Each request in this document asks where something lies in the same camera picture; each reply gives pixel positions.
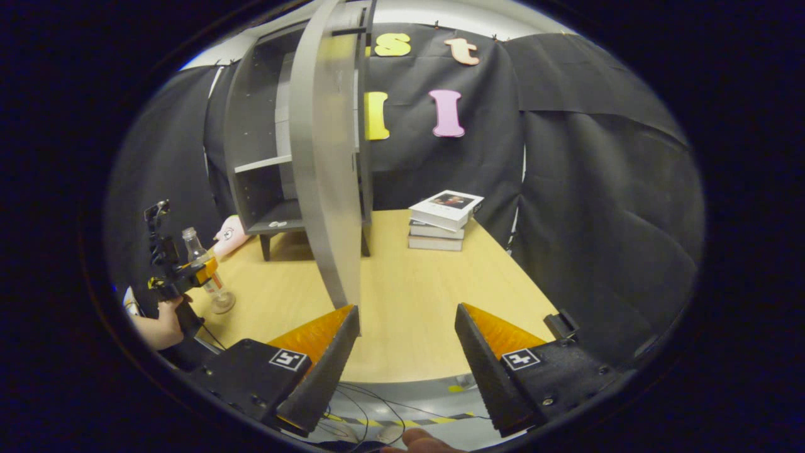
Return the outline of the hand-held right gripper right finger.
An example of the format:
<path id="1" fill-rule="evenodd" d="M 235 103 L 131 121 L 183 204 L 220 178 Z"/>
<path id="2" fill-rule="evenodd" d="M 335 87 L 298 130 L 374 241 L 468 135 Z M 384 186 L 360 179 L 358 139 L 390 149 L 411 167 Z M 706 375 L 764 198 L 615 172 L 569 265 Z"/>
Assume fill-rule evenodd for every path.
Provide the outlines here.
<path id="1" fill-rule="evenodd" d="M 566 311 L 551 313 L 544 322 L 555 340 L 467 303 L 455 312 L 455 333 L 502 437 L 578 421 L 612 401 L 635 376 L 635 368 L 589 352 L 579 324 Z"/>

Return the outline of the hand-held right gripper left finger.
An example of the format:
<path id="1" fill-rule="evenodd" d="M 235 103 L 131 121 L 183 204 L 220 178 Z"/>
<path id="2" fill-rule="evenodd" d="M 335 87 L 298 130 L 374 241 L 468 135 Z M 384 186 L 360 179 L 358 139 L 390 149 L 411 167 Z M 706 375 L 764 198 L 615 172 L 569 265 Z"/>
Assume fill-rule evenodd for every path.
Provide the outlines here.
<path id="1" fill-rule="evenodd" d="M 270 342 L 242 339 L 189 380 L 247 418 L 305 437 L 330 406 L 359 332 L 358 307 L 344 306 Z"/>

